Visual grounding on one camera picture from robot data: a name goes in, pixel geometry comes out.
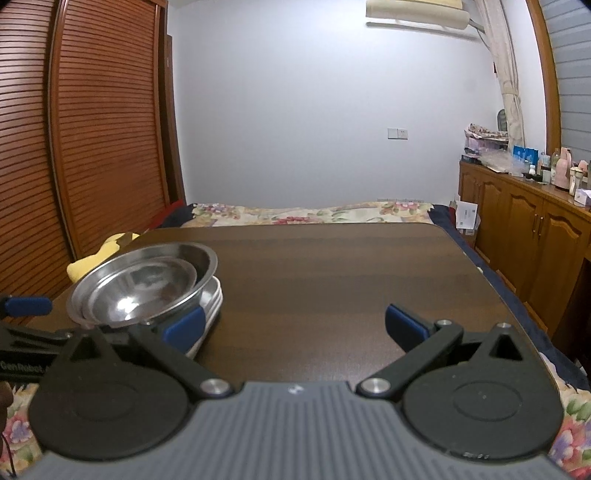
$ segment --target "wooden dresser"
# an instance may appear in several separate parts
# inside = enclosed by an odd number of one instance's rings
[[[554,186],[460,162],[459,194],[477,203],[476,251],[569,356],[591,313],[591,212]]]

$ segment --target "white wall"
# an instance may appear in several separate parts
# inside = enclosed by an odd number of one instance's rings
[[[546,105],[540,52],[525,0],[501,0],[517,63],[526,147],[546,150]]]
[[[496,128],[475,30],[370,28],[365,0],[199,0],[170,12],[189,202],[330,206],[457,192],[463,129]],[[409,140],[388,140],[387,128]]]

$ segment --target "blue gripper pad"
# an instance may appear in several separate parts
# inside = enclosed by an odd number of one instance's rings
[[[186,353],[202,337],[205,323],[205,311],[198,307],[180,320],[163,325],[162,340],[178,351]]]
[[[386,332],[405,352],[423,343],[431,335],[424,325],[395,305],[386,309]]]
[[[48,315],[52,308],[47,297],[10,297],[4,302],[4,310],[11,317]]]

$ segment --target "wooden cabinet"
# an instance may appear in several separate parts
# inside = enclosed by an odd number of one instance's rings
[[[513,292],[521,291],[532,270],[538,247],[538,224],[543,199],[508,186],[503,205],[497,273]]]
[[[501,225],[501,196],[503,182],[494,177],[484,177],[480,185],[480,227],[476,237],[476,251],[493,268],[496,265]]]
[[[567,306],[591,248],[591,212],[552,186],[464,162],[459,193],[479,205],[476,251],[540,328],[550,337],[563,331],[573,321]]]
[[[473,170],[460,171],[460,198],[463,202],[480,203],[480,185],[477,172]]]
[[[146,0],[69,0],[58,11],[49,72],[51,140],[77,256],[95,253],[114,233],[142,232],[168,204],[160,15],[161,7]]]
[[[141,233],[169,203],[168,177],[181,183],[166,163],[172,97],[160,101],[167,3],[0,9],[0,293],[57,296],[69,263]]]
[[[523,301],[534,320],[548,327],[549,334],[556,331],[570,300],[590,233],[591,223],[544,202],[537,254]]]
[[[0,11],[0,293],[54,297],[70,284],[44,125],[53,15],[53,0]]]

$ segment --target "wooden wardrobe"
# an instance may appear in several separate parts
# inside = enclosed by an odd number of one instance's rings
[[[0,293],[58,295],[69,263],[183,198],[166,7],[0,11]]]

